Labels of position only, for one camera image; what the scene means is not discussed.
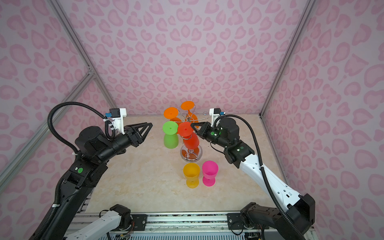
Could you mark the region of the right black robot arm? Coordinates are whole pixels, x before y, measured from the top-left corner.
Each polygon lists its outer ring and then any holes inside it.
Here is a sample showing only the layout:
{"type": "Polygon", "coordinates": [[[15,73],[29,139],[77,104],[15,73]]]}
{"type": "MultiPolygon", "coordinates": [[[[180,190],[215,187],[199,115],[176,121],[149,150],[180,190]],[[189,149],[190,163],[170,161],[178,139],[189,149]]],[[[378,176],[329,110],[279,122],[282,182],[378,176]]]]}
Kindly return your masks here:
{"type": "Polygon", "coordinates": [[[229,164],[247,174],[272,199],[274,207],[249,203],[240,211],[243,228],[276,229],[285,240],[303,240],[315,223],[315,200],[302,195],[277,177],[262,160],[251,125],[237,115],[218,117],[214,123],[192,123],[201,139],[222,147],[229,164]]]}

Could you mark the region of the pink plastic wine glass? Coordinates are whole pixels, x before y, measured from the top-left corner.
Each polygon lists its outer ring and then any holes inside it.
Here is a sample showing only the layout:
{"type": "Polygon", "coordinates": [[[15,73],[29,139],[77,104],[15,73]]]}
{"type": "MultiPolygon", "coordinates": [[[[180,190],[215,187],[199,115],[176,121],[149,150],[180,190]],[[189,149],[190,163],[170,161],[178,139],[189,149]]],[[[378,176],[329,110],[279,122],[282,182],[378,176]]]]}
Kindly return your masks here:
{"type": "Polygon", "coordinates": [[[216,183],[216,176],[219,172],[219,166],[213,161],[206,161],[203,164],[203,184],[206,187],[212,187],[216,183]]]}

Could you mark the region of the yellow plastic wine glass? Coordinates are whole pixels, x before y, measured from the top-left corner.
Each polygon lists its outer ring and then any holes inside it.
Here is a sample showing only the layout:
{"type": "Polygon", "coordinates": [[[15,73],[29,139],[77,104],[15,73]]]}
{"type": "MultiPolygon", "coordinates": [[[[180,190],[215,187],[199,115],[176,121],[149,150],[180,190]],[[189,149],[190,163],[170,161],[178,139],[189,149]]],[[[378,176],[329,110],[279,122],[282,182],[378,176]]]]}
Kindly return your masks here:
{"type": "Polygon", "coordinates": [[[186,185],[194,189],[199,185],[200,167],[195,163],[188,163],[183,168],[186,185]]]}

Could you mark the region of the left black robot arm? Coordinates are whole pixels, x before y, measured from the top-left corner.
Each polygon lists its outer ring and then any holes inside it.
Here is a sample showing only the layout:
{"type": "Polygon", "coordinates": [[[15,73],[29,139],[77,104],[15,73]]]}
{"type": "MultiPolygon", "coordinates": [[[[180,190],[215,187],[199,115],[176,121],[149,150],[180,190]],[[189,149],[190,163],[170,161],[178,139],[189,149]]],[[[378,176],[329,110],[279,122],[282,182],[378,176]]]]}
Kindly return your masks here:
{"type": "Polygon", "coordinates": [[[74,163],[60,177],[54,202],[30,238],[63,239],[80,206],[108,169],[108,161],[124,154],[128,147],[142,144],[152,127],[152,123],[127,125],[124,126],[126,133],[118,134],[112,140],[100,127],[91,126],[82,130],[75,140],[80,151],[74,163]]]}

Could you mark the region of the red plastic wine glass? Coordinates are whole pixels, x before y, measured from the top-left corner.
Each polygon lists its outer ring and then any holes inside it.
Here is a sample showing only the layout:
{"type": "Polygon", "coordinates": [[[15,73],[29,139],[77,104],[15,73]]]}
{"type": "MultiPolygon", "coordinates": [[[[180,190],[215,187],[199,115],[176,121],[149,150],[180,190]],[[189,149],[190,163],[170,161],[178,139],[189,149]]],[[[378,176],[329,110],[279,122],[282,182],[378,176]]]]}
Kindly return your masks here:
{"type": "Polygon", "coordinates": [[[183,122],[178,126],[178,134],[183,138],[184,145],[189,150],[198,148],[200,142],[198,136],[191,128],[190,122],[183,122]]]}

